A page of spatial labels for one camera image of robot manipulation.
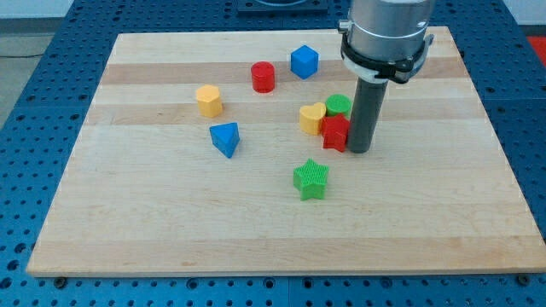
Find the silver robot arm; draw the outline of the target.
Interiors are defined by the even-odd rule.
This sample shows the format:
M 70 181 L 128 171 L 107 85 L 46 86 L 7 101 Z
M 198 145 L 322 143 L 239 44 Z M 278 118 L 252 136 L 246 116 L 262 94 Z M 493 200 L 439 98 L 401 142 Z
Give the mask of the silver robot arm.
M 353 0 L 339 33 L 359 55 L 376 61 L 400 61 L 423 44 L 433 0 Z

